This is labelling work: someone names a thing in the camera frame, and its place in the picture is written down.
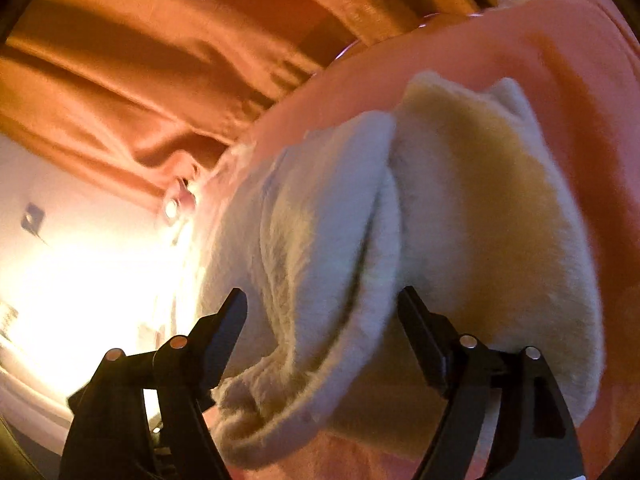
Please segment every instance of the wall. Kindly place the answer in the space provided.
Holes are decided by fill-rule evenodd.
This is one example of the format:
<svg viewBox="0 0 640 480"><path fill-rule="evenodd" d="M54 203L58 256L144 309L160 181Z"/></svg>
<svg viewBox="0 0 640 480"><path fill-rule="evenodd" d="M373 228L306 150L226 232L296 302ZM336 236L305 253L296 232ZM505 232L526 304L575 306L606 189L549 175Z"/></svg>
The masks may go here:
<svg viewBox="0 0 640 480"><path fill-rule="evenodd" d="M29 203L46 214L39 237L20 225ZM171 281L155 222L0 135L0 300L18 311L8 335L33 367L27 373L2 354L0 364L27 382L36 373L31 387L63 400L109 348L151 349L154 331L144 326ZM55 470L47 452L25 442Z"/></svg>

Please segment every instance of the folded fabric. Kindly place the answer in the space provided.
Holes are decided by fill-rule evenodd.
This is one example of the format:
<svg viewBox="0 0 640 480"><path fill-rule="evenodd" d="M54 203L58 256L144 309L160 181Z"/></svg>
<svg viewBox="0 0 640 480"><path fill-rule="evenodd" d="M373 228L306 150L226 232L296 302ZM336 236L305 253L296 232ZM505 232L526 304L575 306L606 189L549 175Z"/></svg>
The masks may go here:
<svg viewBox="0 0 640 480"><path fill-rule="evenodd" d="M514 81L478 93L418 75L393 113L313 132L239 186L199 310L234 286L248 297L213 391L223 457L261 468L321 429L419 457L443 401L394 316L405 285L491 348L539 347L577 424L593 407L604 351L585 229Z"/></svg>

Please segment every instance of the pink cloth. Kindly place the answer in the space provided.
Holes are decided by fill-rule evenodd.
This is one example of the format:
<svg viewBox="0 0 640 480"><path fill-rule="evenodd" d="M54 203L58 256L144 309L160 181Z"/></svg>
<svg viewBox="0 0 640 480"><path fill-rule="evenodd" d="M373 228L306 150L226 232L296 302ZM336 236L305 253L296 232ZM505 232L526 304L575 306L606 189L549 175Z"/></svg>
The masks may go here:
<svg viewBox="0 0 640 480"><path fill-rule="evenodd" d="M308 130L392 109L423 70L475 91L514 78L576 196L598 265L607 372L579 430L588 478L596 478L640 417L640 46L610 0L521 0L442 20L341 59L265 113L249 134L253 163ZM286 460L234 478L403 480L416 466L320 434Z"/></svg>

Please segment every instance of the clamp jaw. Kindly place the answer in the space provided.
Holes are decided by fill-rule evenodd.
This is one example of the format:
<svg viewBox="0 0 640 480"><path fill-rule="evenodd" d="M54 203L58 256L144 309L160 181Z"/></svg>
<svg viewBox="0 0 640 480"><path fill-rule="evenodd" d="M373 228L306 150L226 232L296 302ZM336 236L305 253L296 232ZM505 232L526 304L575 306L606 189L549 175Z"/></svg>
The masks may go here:
<svg viewBox="0 0 640 480"><path fill-rule="evenodd" d="M155 352L109 350L91 381L69 397L75 414L59 480L231 480L202 412L247 316L234 289L220 311L189 336ZM398 316L428 384L448 401L414 480L464 480L492 389L502 391L497 429L478 480L585 480L569 410L542 352L487 348L428 311L412 287L398 295ZM164 447L154 450L143 389L158 392ZM158 457L169 455L164 469ZM632 480L640 471L640 423L600 480Z"/></svg>

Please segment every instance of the orange fabric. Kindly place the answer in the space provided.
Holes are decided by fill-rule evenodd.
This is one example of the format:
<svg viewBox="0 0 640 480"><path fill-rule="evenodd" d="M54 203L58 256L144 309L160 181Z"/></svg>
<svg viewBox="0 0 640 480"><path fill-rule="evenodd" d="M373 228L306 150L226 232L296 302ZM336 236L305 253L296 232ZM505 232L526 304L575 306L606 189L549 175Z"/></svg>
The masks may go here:
<svg viewBox="0 0 640 480"><path fill-rule="evenodd" d="M610 0L529 0L478 18L443 16L338 60L265 113L247 139L256 142L254 163L308 130L392 109L422 70L476 91L516 79L583 212L607 348L598 403L579 429L588 478L596 478L640 418L640 45ZM334 478L356 478L340 470L340 455L329 454L331 438L318 436L270 468L270 476L245 478L301 478L328 465ZM372 470L386 460L371 450L357 453ZM411 465L396 466L386 469L387 478L410 478Z"/></svg>
<svg viewBox="0 0 640 480"><path fill-rule="evenodd" d="M354 40L498 0L35 0L0 48L0 132L155 209Z"/></svg>

